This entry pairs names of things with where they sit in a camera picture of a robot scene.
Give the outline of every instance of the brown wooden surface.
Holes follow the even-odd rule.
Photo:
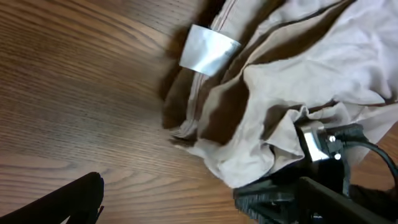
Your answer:
[[[0,0],[0,215],[97,171],[98,223],[246,222],[230,189],[160,125],[161,83],[212,4]],[[397,136],[398,126],[382,144],[396,158]],[[354,179],[392,185],[372,154]]]

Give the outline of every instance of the garment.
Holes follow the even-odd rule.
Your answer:
[[[298,120],[328,128],[357,122],[371,142],[398,120],[398,2],[336,2],[286,1],[187,116],[194,125],[184,130],[197,130],[188,152],[228,186],[302,159]],[[349,162],[366,153],[350,150]]]

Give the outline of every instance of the white fabric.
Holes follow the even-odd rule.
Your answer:
[[[294,14],[292,10],[289,8],[289,13]],[[289,35],[305,32],[326,13],[276,30],[253,57],[270,49],[268,44],[278,44],[291,39]],[[271,42],[269,39],[273,36],[276,40]],[[188,151],[204,158],[214,175],[236,188],[303,157],[294,129],[294,122],[302,116],[329,118],[326,124],[329,126],[359,122],[364,125],[367,137],[378,141],[397,121],[398,104],[362,105],[397,101],[397,37],[398,1],[358,0],[352,3],[327,34],[306,52],[267,64],[247,63],[242,75],[249,89],[249,99],[232,140],[219,146],[199,139]],[[212,89],[198,124],[198,136],[207,127],[222,92],[240,78],[237,76]],[[339,103],[309,114],[308,108],[331,100]],[[295,105],[303,106],[299,110],[288,110],[270,137],[262,140],[269,109]],[[275,147],[275,154],[270,145]]]

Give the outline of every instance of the cloth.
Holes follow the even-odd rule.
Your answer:
[[[262,17],[228,71],[191,88],[179,128],[232,188],[303,158],[298,120],[357,122],[371,142],[398,120],[398,2],[291,0]],[[350,150],[349,162],[366,153]]]

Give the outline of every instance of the crumpled fabric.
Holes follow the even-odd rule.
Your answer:
[[[286,1],[196,102],[188,152],[236,188],[304,157],[303,119],[359,123],[378,142],[398,120],[397,35],[396,1]],[[348,151],[349,163],[367,152]]]

